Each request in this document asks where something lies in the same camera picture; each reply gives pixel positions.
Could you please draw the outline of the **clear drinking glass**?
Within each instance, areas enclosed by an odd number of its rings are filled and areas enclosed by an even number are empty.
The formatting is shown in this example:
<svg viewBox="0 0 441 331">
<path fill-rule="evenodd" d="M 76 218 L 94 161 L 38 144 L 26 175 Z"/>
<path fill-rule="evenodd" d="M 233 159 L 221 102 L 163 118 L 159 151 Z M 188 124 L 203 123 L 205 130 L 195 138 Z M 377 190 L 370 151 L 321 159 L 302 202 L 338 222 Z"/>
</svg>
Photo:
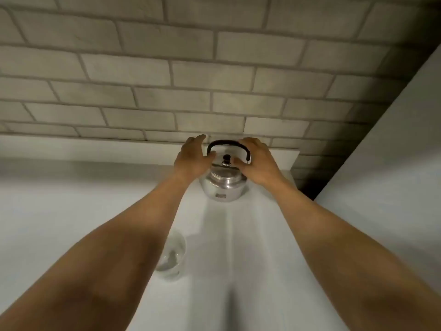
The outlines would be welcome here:
<svg viewBox="0 0 441 331">
<path fill-rule="evenodd" d="M 172 229 L 166 239 L 154 274 L 165 280 L 176 280 L 184 271 L 187 241 L 178 230 Z"/>
</svg>

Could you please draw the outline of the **silver kettle lid black knob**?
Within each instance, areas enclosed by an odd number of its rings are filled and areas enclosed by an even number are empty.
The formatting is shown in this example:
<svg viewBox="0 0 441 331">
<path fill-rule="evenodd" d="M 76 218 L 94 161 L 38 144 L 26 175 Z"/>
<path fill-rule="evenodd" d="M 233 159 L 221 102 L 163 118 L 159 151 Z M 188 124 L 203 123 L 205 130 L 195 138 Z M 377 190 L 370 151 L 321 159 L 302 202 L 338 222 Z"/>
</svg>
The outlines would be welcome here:
<svg viewBox="0 0 441 331">
<path fill-rule="evenodd" d="M 228 183 L 240 181 L 242 178 L 240 170 L 232 165 L 232 156 L 229 154 L 221 155 L 213 161 L 211 175 L 218 181 Z"/>
</svg>

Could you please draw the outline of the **white tall cabinet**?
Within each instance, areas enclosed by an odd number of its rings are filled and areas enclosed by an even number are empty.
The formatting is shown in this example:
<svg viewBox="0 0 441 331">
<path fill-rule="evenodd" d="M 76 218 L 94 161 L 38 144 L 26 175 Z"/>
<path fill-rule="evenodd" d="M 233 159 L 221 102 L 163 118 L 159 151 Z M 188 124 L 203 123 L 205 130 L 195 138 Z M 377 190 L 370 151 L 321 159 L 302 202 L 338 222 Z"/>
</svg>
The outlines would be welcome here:
<svg viewBox="0 0 441 331">
<path fill-rule="evenodd" d="M 315 201 L 441 294 L 441 44 Z"/>
</svg>

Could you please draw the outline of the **person's right forearm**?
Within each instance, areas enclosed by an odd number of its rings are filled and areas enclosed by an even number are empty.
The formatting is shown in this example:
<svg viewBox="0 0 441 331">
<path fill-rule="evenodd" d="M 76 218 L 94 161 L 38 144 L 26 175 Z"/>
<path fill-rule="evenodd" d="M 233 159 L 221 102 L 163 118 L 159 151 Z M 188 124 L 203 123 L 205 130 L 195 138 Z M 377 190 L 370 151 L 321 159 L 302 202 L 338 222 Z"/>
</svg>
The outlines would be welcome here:
<svg viewBox="0 0 441 331">
<path fill-rule="evenodd" d="M 283 176 L 261 184 L 350 331 L 441 331 L 441 296 L 397 256 Z"/>
</svg>

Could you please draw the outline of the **person's left hand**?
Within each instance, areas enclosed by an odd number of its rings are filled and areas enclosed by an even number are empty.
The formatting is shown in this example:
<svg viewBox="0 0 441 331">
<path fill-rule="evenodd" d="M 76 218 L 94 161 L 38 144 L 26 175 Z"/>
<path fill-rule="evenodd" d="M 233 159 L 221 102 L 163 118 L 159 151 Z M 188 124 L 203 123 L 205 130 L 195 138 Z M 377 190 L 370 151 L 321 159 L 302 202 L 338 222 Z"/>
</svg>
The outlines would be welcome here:
<svg viewBox="0 0 441 331">
<path fill-rule="evenodd" d="M 204 175 L 210 168 L 204 166 L 202 145 L 205 134 L 188 138 L 182 145 L 174 162 L 174 180 L 179 185 L 189 186 L 195 179 Z"/>
</svg>

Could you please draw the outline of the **silver kettle with black handle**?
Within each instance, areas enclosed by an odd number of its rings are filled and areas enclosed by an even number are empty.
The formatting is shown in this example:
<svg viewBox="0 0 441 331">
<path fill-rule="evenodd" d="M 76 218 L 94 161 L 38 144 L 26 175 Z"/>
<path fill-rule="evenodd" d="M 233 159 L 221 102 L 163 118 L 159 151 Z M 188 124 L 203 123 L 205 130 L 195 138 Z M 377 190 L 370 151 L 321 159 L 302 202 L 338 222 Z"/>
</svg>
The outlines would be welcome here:
<svg viewBox="0 0 441 331">
<path fill-rule="evenodd" d="M 213 151 L 216 147 L 223 147 L 223 151 L 217 152 L 219 157 L 224 154 L 229 154 L 232 156 L 237 156 L 237 149 L 241 149 L 245 152 L 246 158 L 245 162 L 249 163 L 251 161 L 251 154 L 249 150 L 243 145 L 241 145 L 237 140 L 231 139 L 220 139 L 215 140 L 208 144 L 206 149 L 206 154 Z M 205 195 L 210 199 L 219 202 L 232 202 L 239 199 L 246 192 L 247 177 L 241 172 L 242 178 L 240 181 L 228 183 L 226 181 L 218 181 L 211 175 L 211 168 L 201 177 L 199 177 L 199 183 L 204 191 Z"/>
</svg>

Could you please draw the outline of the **person's right hand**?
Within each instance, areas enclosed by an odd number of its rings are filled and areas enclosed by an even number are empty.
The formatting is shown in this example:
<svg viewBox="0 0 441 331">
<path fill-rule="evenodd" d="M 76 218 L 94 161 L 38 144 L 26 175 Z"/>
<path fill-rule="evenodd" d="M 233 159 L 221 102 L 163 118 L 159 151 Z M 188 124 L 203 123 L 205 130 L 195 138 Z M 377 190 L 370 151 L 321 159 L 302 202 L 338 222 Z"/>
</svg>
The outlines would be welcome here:
<svg viewBox="0 0 441 331">
<path fill-rule="evenodd" d="M 246 137 L 238 142 L 245 146 L 251 154 L 250 166 L 239 170 L 252 182 L 261 185 L 268 191 L 289 182 L 273 158 L 268 146 L 257 138 Z"/>
</svg>

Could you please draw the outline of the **person's left forearm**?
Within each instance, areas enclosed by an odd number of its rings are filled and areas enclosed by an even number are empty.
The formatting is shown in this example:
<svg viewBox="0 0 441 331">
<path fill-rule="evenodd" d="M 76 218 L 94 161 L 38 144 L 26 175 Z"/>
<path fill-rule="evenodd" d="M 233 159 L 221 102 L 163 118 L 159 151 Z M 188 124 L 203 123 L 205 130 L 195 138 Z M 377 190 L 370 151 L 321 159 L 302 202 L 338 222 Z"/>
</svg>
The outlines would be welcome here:
<svg viewBox="0 0 441 331">
<path fill-rule="evenodd" d="M 201 173 L 177 169 L 56 261 L 0 315 L 0 331 L 125 331 L 180 202 Z"/>
</svg>

